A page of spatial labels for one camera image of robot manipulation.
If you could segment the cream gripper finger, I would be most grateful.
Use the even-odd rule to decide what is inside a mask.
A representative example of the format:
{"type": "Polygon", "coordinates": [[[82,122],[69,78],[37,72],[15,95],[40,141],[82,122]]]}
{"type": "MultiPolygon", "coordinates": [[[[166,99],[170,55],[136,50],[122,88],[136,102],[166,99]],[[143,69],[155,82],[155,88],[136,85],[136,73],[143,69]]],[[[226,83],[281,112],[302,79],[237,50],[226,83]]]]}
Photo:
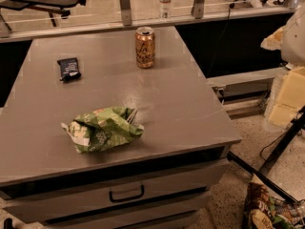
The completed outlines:
{"type": "Polygon", "coordinates": [[[277,29],[274,33],[264,38],[260,44],[260,47],[269,51],[280,50],[282,43],[282,33],[283,27],[277,29]]]}
{"type": "Polygon", "coordinates": [[[305,106],[305,67],[288,71],[274,80],[267,120],[286,127],[305,106]]]}

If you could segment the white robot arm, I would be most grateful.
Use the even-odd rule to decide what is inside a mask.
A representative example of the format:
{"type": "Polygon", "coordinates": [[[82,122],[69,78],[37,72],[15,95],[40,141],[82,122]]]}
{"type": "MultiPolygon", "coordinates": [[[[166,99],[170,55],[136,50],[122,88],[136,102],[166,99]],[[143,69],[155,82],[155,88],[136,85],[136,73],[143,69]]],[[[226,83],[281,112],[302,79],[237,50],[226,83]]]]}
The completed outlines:
{"type": "Polygon", "coordinates": [[[280,50],[292,68],[274,81],[265,116],[270,123],[286,127],[305,106],[305,5],[296,10],[285,26],[266,37],[261,48],[280,50]]]}

